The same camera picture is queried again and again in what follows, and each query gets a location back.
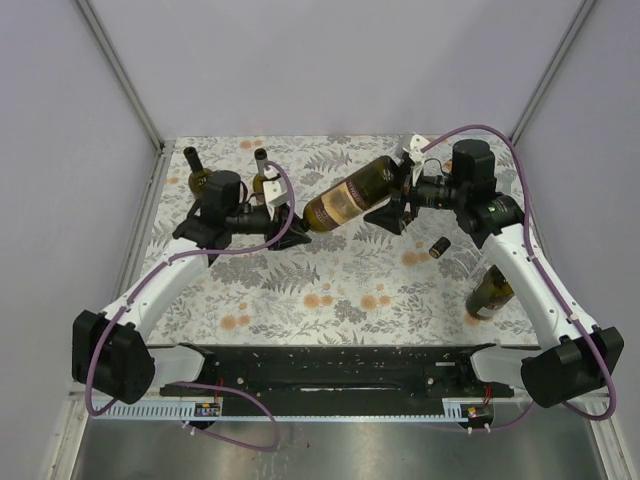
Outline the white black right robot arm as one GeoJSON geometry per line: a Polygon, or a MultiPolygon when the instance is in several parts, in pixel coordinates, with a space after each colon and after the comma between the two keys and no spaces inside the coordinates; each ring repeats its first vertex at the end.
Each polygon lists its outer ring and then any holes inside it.
{"type": "Polygon", "coordinates": [[[482,347],[456,369],[457,388],[475,396],[490,383],[501,383],[525,390],[537,405],[549,408],[605,387],[614,407],[611,373],[624,340],[616,328],[600,328],[579,306],[534,245],[523,210],[497,190],[490,146],[476,139],[458,141],[450,173],[427,176],[423,167],[432,146],[417,134],[403,138],[397,153],[400,189],[365,221],[399,234],[422,208],[453,211],[459,227],[512,288],[541,349],[482,347]]]}

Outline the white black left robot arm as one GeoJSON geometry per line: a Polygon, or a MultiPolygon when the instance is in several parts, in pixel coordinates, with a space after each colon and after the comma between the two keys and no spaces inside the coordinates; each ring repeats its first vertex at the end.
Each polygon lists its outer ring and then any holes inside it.
{"type": "Polygon", "coordinates": [[[194,212],[178,225],[158,261],[112,303],[94,313],[82,311],[72,328],[73,379],[85,387],[85,404],[94,392],[131,405],[152,387],[183,383],[205,395],[217,382],[203,351],[191,345],[149,348],[156,324],[195,279],[220,257],[284,250],[293,234],[296,198],[285,170],[273,161],[264,168],[264,202],[241,204],[240,176],[218,170],[209,177],[194,212]]]}

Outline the green bottle silver neck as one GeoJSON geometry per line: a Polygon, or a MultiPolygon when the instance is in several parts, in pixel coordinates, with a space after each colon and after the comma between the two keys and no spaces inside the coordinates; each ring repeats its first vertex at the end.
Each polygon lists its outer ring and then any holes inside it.
{"type": "Polygon", "coordinates": [[[266,162],[268,161],[266,150],[264,148],[257,148],[254,151],[254,160],[256,163],[257,173],[252,180],[253,193],[259,201],[264,201],[263,183],[267,180],[265,170],[267,168],[266,162]]]}

